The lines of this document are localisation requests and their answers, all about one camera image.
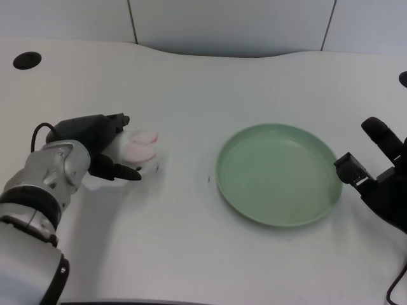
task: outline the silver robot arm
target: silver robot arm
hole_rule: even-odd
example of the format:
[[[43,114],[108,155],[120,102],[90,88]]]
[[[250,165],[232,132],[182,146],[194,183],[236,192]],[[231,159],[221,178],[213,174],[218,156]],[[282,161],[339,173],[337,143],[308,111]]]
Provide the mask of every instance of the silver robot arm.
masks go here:
[[[0,304],[56,304],[69,263],[55,235],[90,167],[80,142],[61,140],[32,152],[0,195]]]

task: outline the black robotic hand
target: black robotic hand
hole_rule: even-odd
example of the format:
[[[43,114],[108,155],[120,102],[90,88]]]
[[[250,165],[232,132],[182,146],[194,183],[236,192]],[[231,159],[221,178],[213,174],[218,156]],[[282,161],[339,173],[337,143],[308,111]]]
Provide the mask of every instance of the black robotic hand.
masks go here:
[[[130,118],[123,113],[67,119],[55,125],[55,130],[47,135],[46,143],[56,140],[77,140],[89,152],[90,175],[106,180],[114,178],[141,180],[137,170],[113,163],[108,156],[101,153],[123,131],[123,127],[128,125],[129,121]]]
[[[407,139],[402,143],[377,118],[362,123],[363,130],[394,164],[375,180],[349,152],[335,162],[341,181],[353,186],[380,218],[407,234]]]

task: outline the black cable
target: black cable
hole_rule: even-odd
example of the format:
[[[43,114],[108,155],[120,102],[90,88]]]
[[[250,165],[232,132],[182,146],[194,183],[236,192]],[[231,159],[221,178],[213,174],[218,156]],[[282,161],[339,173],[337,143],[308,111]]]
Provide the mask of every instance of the black cable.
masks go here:
[[[55,135],[55,138],[57,138],[57,140],[60,140],[60,137],[57,133],[57,130],[55,129],[54,126],[52,126],[49,123],[41,123],[40,125],[38,125],[36,127],[36,129],[34,129],[34,132],[32,133],[32,138],[31,138],[31,152],[33,153],[36,150],[36,139],[37,139],[37,134],[38,131],[42,128],[42,127],[48,127]]]
[[[407,262],[404,265],[403,269],[401,270],[400,274],[398,275],[398,277],[393,281],[392,285],[389,287],[387,293],[386,293],[386,301],[390,304],[390,305],[398,305],[397,303],[393,302],[392,300],[390,300],[390,294],[392,293],[394,287],[399,283],[399,281],[401,280],[401,278],[404,276],[404,274],[407,272]]]

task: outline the green plate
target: green plate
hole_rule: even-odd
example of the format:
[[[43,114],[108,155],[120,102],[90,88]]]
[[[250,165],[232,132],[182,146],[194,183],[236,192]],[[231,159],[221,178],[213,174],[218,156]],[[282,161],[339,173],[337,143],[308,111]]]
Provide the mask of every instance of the green plate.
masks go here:
[[[217,185],[243,215],[271,226],[299,226],[326,215],[342,190],[336,157],[314,135],[258,125],[233,136],[217,159]]]

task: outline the plate rim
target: plate rim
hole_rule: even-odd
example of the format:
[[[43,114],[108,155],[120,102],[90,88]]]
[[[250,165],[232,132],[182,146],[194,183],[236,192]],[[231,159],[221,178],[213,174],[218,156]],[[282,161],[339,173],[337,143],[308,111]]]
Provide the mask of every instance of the plate rim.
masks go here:
[[[292,126],[292,125],[288,125],[288,124],[280,124],[280,123],[263,123],[263,124],[257,124],[257,125],[252,125],[249,126],[247,128],[242,129],[241,131],[235,133],[234,135],[232,135],[223,145],[221,150],[219,151],[219,154],[217,155],[217,159],[216,159],[216,185],[217,188],[221,191],[222,197],[225,199],[225,201],[231,206],[233,207],[236,211],[238,211],[241,215],[243,215],[244,217],[247,217],[248,219],[251,219],[255,222],[258,222],[260,224],[264,224],[266,226],[272,226],[272,227],[298,227],[298,226],[304,226],[307,224],[310,224],[312,222],[315,222],[321,218],[323,218],[324,216],[326,216],[337,204],[339,197],[342,194],[342,189],[343,189],[343,183],[339,182],[339,191],[338,191],[338,195],[336,196],[334,203],[326,209],[326,211],[320,215],[318,215],[317,217],[314,217],[313,219],[310,219],[308,221],[305,222],[300,222],[300,223],[295,223],[295,224],[270,224],[268,222],[259,220],[255,217],[252,217],[250,215],[247,215],[246,213],[244,213],[243,211],[241,211],[239,208],[237,208],[235,205],[233,205],[231,203],[231,201],[227,198],[227,196],[225,195],[225,191],[223,190],[221,183],[220,183],[220,179],[219,179],[219,160],[220,157],[223,153],[223,151],[226,149],[226,146],[232,141],[232,139],[234,139],[237,135],[250,130],[252,128],[257,128],[257,127],[261,127],[261,126],[283,126],[283,127],[290,127],[290,128],[294,128],[297,130],[300,130],[302,132],[308,133],[309,135],[311,135],[312,137],[314,137],[315,139],[317,139],[319,142],[321,142],[327,149],[328,151],[332,154],[332,156],[334,157],[334,159],[337,159],[336,154],[332,151],[332,149],[324,142],[322,141],[320,138],[318,138],[316,135],[314,135],[312,132],[309,132],[308,130],[304,130],[302,128],[298,128],[296,126]]]

